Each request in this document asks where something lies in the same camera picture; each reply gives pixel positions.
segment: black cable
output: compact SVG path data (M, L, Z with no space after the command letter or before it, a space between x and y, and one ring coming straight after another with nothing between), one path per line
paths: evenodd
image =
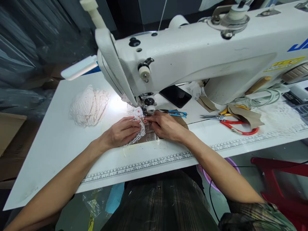
M304 161L304 162L301 162L301 163L297 163L296 165L293 165L293 166L276 167L276 168L271 168L271 169L289 168L289 167L295 167L295 166L299 166L299 165L307 164L307 163L308 163L308 160L306 160L306 161ZM257 166L232 166L232 167L255 167L255 168L257 168ZM211 185L212 185L212 182L213 182L213 180L211 179L211 182L210 182L210 189L209 189L210 200L211 200L211 204L212 204L213 211L214 211L215 216L216 216L216 218L217 218L217 220L218 220L218 223L219 223L220 220L218 219L217 213L216 213L215 208L214 208L214 205L213 205L212 196L211 196Z
M214 209L214 205L213 205L213 201L212 201L212 196L211 196L211 185L212 185L212 182L213 182L213 181L211 180L211 183L210 183L210 200L211 200L211 204L212 204L212 207L213 207L215 216L216 216L216 218L217 218L217 220L218 220L218 223L219 223L219 219L218 219L217 213L216 213L216 211L215 211L215 209Z

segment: ruler markings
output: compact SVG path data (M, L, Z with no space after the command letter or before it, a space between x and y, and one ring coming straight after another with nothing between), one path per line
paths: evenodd
M308 130L308 126L303 124L301 128L294 129L296 132L303 132ZM255 144L258 142L262 142L264 140L274 139L276 138L275 132L269 132L265 135L255 134L252 136L245 136L238 139L221 142L217 144L209 145L210 148L217 152L223 152L227 150L232 150L240 147L244 147L250 144ZM127 175L135 172L144 171L151 168L156 168L160 166L165 166L169 164L178 163L180 161L186 161L190 159L194 159L193 154L187 150L183 152L178 152L175 154L167 155L164 157L158 157L154 159L149 159L146 161L140 161L129 165L124 165L112 169L103 170L96 173L87 174L80 185L90 184L97 181L102 181L105 179L111 179L114 177Z

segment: white table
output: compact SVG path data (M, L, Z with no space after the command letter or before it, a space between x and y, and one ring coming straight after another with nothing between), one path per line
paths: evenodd
M95 89L108 91L111 94L111 100L103 120L98 125L82 128L70 119L69 109L73 97L89 84L92 84ZM156 95L156 102L158 108L176 109L160 95ZM101 72L82 76L73 81L61 81L4 210L25 206L92 140L122 118L127 109L127 104L121 101ZM224 158L308 137L308 127L304 125L297 135L289 139L263 134L262 127L259 134L244 137L232 132L218 121L202 121L200 115L210 113L193 99L178 110L187 112L185 121L189 130ZM150 141L110 150L94 164L77 193L197 164L196 159L185 151L187 151L186 147L167 140ZM128 174L125 169L133 169L133 171Z

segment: smartphone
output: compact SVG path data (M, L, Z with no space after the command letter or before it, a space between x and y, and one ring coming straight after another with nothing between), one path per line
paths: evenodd
M167 87L159 93L178 108L182 108L192 98L190 94L176 85Z

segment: hand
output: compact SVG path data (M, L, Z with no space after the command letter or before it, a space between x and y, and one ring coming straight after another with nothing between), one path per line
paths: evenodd
M153 130L161 138L183 143L191 133L188 129L176 122L171 115L160 111L155 111L147 120L152 121Z
M123 117L96 139L101 152L125 145L135 138L141 130L141 125L140 120L135 121L133 118L134 116Z

